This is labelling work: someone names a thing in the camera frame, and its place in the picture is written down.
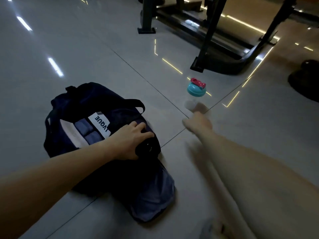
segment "person's left arm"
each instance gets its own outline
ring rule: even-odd
[[[132,122],[106,140],[1,178],[0,238],[18,238],[78,182],[107,162],[137,159],[136,146],[154,136],[141,133],[145,127]]]

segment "turquoise lid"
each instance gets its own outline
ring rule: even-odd
[[[190,82],[188,87],[187,87],[187,92],[190,93],[192,96],[201,97],[201,96],[205,95],[206,87],[202,88],[202,87],[195,85],[193,82]]]

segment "machine foot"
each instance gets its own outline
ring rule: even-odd
[[[196,57],[196,58],[194,59],[194,62],[192,63],[190,69],[202,73],[202,72],[204,71],[204,68],[198,67],[198,66],[196,65],[197,58],[198,58],[198,57]]]
[[[149,33],[156,33],[155,28],[151,28],[150,30],[144,30],[143,28],[138,28],[139,34],[149,34]]]

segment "person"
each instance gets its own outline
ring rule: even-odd
[[[208,154],[204,167],[211,164],[216,172],[210,170],[208,179],[220,178],[225,186],[216,186],[215,192],[229,230],[209,221],[201,234],[203,239],[319,238],[319,191],[313,184],[278,161],[216,134],[199,112],[183,124]],[[143,128],[145,124],[132,122],[106,140],[2,178],[0,204],[5,206],[0,207],[0,238],[19,237],[103,164],[113,159],[137,159],[136,146],[154,136],[141,133]]]

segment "dark blue backpack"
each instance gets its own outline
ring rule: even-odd
[[[140,100],[123,99],[93,82],[66,91],[51,101],[53,110],[45,121],[44,148],[50,157],[105,139],[132,121],[145,122],[142,132],[152,132],[136,109],[145,111]],[[136,221],[151,221],[174,201],[174,180],[157,159],[160,151],[157,137],[149,138],[136,148],[138,160],[111,161],[73,190],[89,196],[111,192]]]

